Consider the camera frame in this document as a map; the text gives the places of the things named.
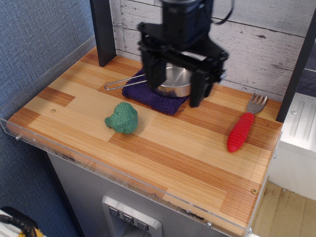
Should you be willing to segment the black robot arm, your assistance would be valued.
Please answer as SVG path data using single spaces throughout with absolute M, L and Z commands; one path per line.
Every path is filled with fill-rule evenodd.
M 198 107 L 221 81 L 228 53 L 209 38 L 211 0 L 164 0 L 162 23 L 140 23 L 139 49 L 148 85 L 155 89 L 166 81 L 166 64 L 191 74 L 190 106 Z

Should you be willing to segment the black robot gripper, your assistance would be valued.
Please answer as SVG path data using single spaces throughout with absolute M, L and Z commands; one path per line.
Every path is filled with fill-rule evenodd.
M 162 23 L 141 22 L 139 49 L 150 89 L 166 81 L 166 64 L 192 72 L 190 106 L 198 107 L 208 97 L 214 82 L 221 80 L 228 53 L 208 36 L 211 4 L 164 4 Z

